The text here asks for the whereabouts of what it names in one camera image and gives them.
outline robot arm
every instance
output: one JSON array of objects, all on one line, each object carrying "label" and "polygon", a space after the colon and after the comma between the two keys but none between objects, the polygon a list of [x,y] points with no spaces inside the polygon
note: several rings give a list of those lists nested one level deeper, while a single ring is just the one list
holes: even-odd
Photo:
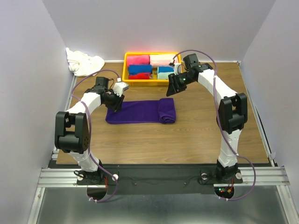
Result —
[{"label": "robot arm", "polygon": [[[196,54],[184,59],[186,72],[180,73],[179,64],[174,65],[175,74],[169,75],[169,87],[166,96],[186,90],[193,82],[202,84],[214,95],[214,70],[209,64],[201,64]],[[216,94],[221,127],[224,135],[237,153],[238,141],[244,123],[247,122],[247,97],[230,89],[220,78],[216,77]],[[226,179],[238,171],[237,157],[221,137],[220,155],[217,160],[216,175],[218,179]]]},{"label": "robot arm", "polygon": [[[105,77],[97,77],[95,86],[86,90],[80,102],[69,110],[56,114],[55,146],[71,155],[84,172],[100,172],[91,156],[100,165],[101,162],[87,150],[90,136],[86,108],[82,102],[86,104],[90,114],[102,104],[111,110],[119,111],[124,99],[123,92],[128,89],[128,84],[124,82],[117,82],[113,89],[108,89],[108,82]],[[74,126],[75,130],[69,130],[71,126]]]}]

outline white panel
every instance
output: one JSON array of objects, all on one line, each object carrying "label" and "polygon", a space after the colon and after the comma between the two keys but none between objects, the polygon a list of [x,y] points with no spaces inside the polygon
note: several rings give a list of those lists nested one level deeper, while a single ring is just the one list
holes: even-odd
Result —
[{"label": "white panel", "polygon": [[65,44],[40,0],[2,0],[0,33],[0,223],[24,224],[71,74]]},{"label": "white panel", "polygon": [[299,1],[277,0],[241,63],[275,161],[299,209]]},{"label": "white panel", "polygon": [[128,51],[192,48],[230,61],[244,57],[274,0],[43,2],[71,50],[123,60]]}]

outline yellow plastic bin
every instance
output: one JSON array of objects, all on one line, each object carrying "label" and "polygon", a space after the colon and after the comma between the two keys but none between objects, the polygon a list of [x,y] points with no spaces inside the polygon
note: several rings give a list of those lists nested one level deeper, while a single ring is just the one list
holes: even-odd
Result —
[{"label": "yellow plastic bin", "polygon": [[[157,74],[153,69],[153,79],[129,79],[129,72],[127,67],[128,56],[138,55],[162,55],[162,54],[177,54],[177,52],[128,52],[125,54],[125,60],[123,63],[122,81],[128,83],[131,86],[168,86],[168,80],[157,79]],[[178,55],[178,62],[181,63],[181,55]]]}]

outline wooden surface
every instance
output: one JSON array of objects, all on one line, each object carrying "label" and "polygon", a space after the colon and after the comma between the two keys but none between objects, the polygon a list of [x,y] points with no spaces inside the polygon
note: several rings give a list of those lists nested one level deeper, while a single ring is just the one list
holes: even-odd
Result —
[{"label": "wooden surface", "polygon": [[[122,63],[107,63],[104,69],[122,74]],[[218,63],[218,76],[236,92],[246,89],[236,63]],[[98,76],[115,78],[112,72]],[[82,97],[84,91],[95,83],[95,77],[85,80],[75,90]],[[167,87],[130,87],[125,101],[159,100],[166,97]],[[92,113],[91,149],[103,163],[113,164],[166,164],[215,163],[220,153],[221,134],[216,125],[212,95],[200,84],[192,83],[187,90],[172,96],[175,101],[175,124],[106,123],[107,108],[102,105]],[[248,100],[248,122],[239,140],[238,152],[255,163],[267,163],[265,149]],[[75,164],[71,156],[59,152],[58,164]]]}]

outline crumpled white cloth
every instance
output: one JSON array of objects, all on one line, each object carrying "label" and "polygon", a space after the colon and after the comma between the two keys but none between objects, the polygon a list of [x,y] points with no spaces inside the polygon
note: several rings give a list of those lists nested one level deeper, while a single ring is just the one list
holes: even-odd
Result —
[{"label": "crumpled white cloth", "polygon": [[105,61],[99,56],[90,57],[80,51],[71,51],[66,48],[69,69],[75,76],[88,76],[103,68]]}]

